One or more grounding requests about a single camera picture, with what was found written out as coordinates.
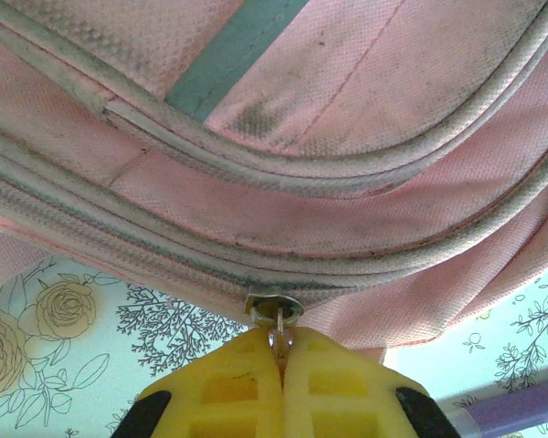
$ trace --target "purple tube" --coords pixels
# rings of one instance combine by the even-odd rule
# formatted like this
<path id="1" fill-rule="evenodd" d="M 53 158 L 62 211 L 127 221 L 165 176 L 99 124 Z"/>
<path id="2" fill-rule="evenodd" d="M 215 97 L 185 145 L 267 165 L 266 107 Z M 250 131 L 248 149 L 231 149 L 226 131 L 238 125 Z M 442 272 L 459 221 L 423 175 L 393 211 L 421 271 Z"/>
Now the purple tube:
<path id="1" fill-rule="evenodd" d="M 497 438 L 548 422 L 548 381 L 465 408 L 483 438 Z"/>

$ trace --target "rose illustration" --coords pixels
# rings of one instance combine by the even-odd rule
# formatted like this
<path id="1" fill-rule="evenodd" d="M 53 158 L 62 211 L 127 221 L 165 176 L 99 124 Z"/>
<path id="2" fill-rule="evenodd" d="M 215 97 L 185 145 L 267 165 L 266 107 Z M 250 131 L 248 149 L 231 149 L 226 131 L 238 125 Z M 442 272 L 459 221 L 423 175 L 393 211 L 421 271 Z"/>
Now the rose illustration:
<path id="1" fill-rule="evenodd" d="M 0 396 L 17 389 L 15 383 L 27 364 L 25 341 L 16 320 L 0 310 Z"/>
<path id="2" fill-rule="evenodd" d="M 91 289 L 59 281 L 38 294 L 37 303 L 25 309 L 18 326 L 32 336 L 68 339 L 87 330 L 94 318 L 95 301 Z"/>

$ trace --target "pink fabric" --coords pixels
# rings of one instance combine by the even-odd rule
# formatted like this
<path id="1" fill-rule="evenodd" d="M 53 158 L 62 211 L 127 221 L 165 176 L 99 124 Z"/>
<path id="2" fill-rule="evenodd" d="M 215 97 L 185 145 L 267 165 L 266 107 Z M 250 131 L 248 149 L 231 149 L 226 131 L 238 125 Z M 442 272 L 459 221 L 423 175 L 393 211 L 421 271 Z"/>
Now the pink fabric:
<path id="1" fill-rule="evenodd" d="M 114 0 L 114 20 L 109 20 L 101 0 L 8 3 L 42 20 L 159 98 L 239 4 L 224 0 L 212 8 L 211 2 L 187 1 L 195 20 L 181 36 L 177 35 L 181 28 L 173 21 L 163 17 L 156 22 L 154 18 L 162 15 L 163 7 L 175 15 L 177 6 L 184 3 L 163 0 L 145 7 L 141 0 L 128 5 Z M 458 0 L 446 7 L 441 3 L 384 0 L 367 7 L 366 2 L 347 5 L 338 0 L 312 0 L 230 91 L 206 126 L 253 148 L 327 158 L 388 150 L 411 138 L 476 90 L 541 5 L 496 0 L 483 2 L 481 8 L 487 8 L 487 14 L 477 14 L 479 10 L 471 9 L 472 2 Z M 143 25 L 137 26 L 141 11 L 135 14 L 135 5 L 146 9 Z M 61 12 L 64 6 L 68 9 Z M 196 26 L 205 12 L 210 12 L 206 21 Z M 450 22 L 451 16 L 460 19 Z M 110 34 L 101 37 L 98 32 L 103 30 Z M 169 35 L 159 38 L 163 31 L 170 31 Z M 178 40 L 174 47 L 167 43 L 173 40 Z M 92 82 L 82 78 L 80 83 L 90 83 L 104 100 L 121 101 L 103 84 Z M 245 109 L 258 104 L 279 120 L 272 130 L 262 127 L 259 141 L 231 128 Z M 437 242 L 511 194 L 548 153 L 548 53 L 476 134 L 422 174 L 382 196 L 304 197 L 227 182 L 220 175 L 207 175 L 167 157 L 163 145 L 142 127 L 117 115 L 108 116 L 99 120 L 0 44 L 0 135 L 28 149 L 29 157 L 45 157 L 78 181 L 95 183 L 101 193 L 118 195 L 195 236 L 278 256 L 281 264 L 301 256 L 332 266 L 336 259 L 389 256 Z M 188 132 L 177 133 L 188 138 Z M 370 173 L 389 167 L 379 160 Z M 15 170 L 44 176 L 33 168 L 30 158 L 12 165 Z M 7 181 L 0 184 L 6 190 Z M 61 193 L 76 200 L 84 195 L 73 187 L 60 188 L 56 194 Z M 96 225 L 66 219 L 56 228 L 48 217 L 38 220 L 14 209 L 9 201 L 0 198 L 1 230 L 231 318 L 245 318 L 243 303 L 231 298 L 233 292 L 243 290 L 239 284 L 205 272 L 196 274 L 196 281 L 187 281 L 195 270 L 185 263 L 163 254 L 146 254 L 136 244 L 114 241 L 125 245 L 126 252 L 142 254 L 157 264 L 154 269 L 133 266 L 110 257 L 104 245 L 83 241 L 76 232 L 87 226 L 97 229 Z M 107 211 L 111 204 L 90 208 Z M 46 216 L 56 213 L 48 202 L 41 208 Z M 117 224 L 122 220 L 128 219 L 117 218 Z M 9 237 L 0 235 L 0 239 L 0 282 L 45 255 Z M 548 266 L 548 187 L 497 232 L 471 245 L 461 255 L 451 252 L 435 266 L 436 262 L 428 261 L 425 266 L 412 266 L 425 269 L 404 279 L 361 288 L 312 308 L 302 323 L 353 349 L 438 336 L 450 324 L 490 305 Z M 249 255 L 242 259 L 233 249 L 231 254 L 228 262 L 242 267 L 258 263 Z M 6 267 L 14 271 L 6 272 Z M 253 267 L 276 271 L 271 266 Z M 370 275 L 405 270 L 405 266 L 389 267 L 387 272 L 377 267 Z M 291 274 L 284 269 L 276 272 Z"/>

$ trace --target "backpack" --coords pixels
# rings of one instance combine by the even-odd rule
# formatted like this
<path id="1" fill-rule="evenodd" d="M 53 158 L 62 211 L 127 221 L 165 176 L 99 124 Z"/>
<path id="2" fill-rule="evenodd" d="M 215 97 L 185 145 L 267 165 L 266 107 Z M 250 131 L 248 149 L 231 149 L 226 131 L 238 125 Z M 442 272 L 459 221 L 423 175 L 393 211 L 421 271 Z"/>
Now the backpack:
<path id="1" fill-rule="evenodd" d="M 0 231 L 0 282 L 432 339 L 548 267 L 548 1 L 0 0 Z"/>

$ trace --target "yellow plastic object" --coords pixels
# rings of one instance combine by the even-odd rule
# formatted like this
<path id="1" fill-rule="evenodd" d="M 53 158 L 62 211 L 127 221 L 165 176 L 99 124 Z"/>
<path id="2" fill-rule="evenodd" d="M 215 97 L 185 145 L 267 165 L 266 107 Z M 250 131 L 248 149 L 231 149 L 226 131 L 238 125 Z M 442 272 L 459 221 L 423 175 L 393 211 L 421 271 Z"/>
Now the yellow plastic object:
<path id="1" fill-rule="evenodd" d="M 253 329 L 148 387 L 171 400 L 152 438 L 416 438 L 395 397 L 418 383 L 309 328 L 284 371 Z"/>

